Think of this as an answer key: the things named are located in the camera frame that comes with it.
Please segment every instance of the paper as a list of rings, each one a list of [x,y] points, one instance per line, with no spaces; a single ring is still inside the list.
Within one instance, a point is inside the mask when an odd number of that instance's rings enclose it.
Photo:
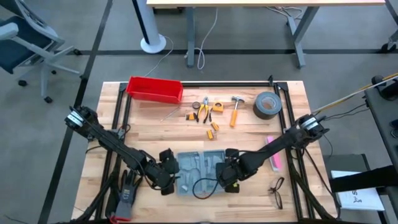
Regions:
[[[337,178],[358,173],[360,172],[332,170],[331,176]],[[337,199],[340,201],[341,208],[384,211],[384,206],[375,188],[338,192]]]

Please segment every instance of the tool tray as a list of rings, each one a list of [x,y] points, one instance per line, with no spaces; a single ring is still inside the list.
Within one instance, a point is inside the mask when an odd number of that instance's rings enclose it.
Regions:
[[[198,179],[216,179],[216,164],[225,160],[225,151],[180,152],[177,154],[177,160],[180,167],[177,195],[193,195],[192,187]],[[195,186],[195,194],[208,195],[216,184],[215,180],[201,180]],[[224,190],[218,185],[215,194],[220,192]]]

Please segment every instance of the wooden tabletop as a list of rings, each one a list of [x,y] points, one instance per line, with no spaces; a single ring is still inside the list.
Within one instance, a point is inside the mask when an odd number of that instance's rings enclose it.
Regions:
[[[152,7],[368,6],[384,3],[384,0],[147,0]]]
[[[303,82],[287,82],[296,118],[310,112]],[[105,82],[97,108],[98,118],[104,128],[109,129],[113,120],[119,82]],[[207,151],[214,149],[237,148],[258,150],[265,144],[266,136],[277,138],[281,135],[279,119],[276,116],[270,120],[257,118],[252,106],[258,94],[272,91],[271,87],[201,87],[185,88],[180,110],[171,117],[160,122],[176,108],[176,105],[156,103],[151,101],[132,100],[129,115],[131,130],[126,135],[126,144],[137,149],[144,149],[149,154],[158,157],[159,152],[171,148],[175,155],[179,152]],[[192,103],[209,98],[211,106],[216,100],[224,102],[224,113],[212,113],[213,121],[220,130],[216,139],[210,141],[206,130],[209,124],[186,121],[185,115],[192,113]],[[239,106],[235,128],[229,127],[234,103],[232,96],[243,97],[246,102]],[[285,101],[283,100],[286,123],[289,124]],[[121,126],[126,97],[123,99]],[[318,142],[307,147],[314,158],[323,178],[327,180],[325,165]],[[85,165],[81,174],[73,217],[82,214],[82,210],[94,199],[100,189],[106,151],[102,148],[90,151],[86,155]],[[178,196],[171,194],[161,196],[159,191],[149,188],[143,181],[138,189],[137,198],[132,208],[132,222],[294,222],[297,221],[292,196],[289,172],[286,164],[285,151],[280,152],[283,168],[280,172],[271,169],[269,160],[265,161],[256,175],[240,182],[241,191],[238,194],[220,193],[206,200],[193,196]],[[332,197],[311,165],[307,156],[304,157],[309,186],[319,202],[335,216],[336,210]],[[269,195],[269,187],[275,184],[279,177],[285,177],[285,182],[279,190],[283,201],[283,210],[276,207],[273,195]],[[300,194],[304,214],[307,214],[303,195]]]

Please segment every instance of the red plastic container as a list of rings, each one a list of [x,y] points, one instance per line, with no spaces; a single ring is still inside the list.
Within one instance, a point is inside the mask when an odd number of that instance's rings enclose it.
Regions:
[[[179,104],[182,90],[180,81],[131,77],[126,91],[137,100]]]

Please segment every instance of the gray duct tape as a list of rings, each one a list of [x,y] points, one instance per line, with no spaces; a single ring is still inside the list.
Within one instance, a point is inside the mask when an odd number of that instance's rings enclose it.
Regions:
[[[271,119],[282,109],[282,102],[275,93],[260,93],[253,104],[254,114],[261,119]]]

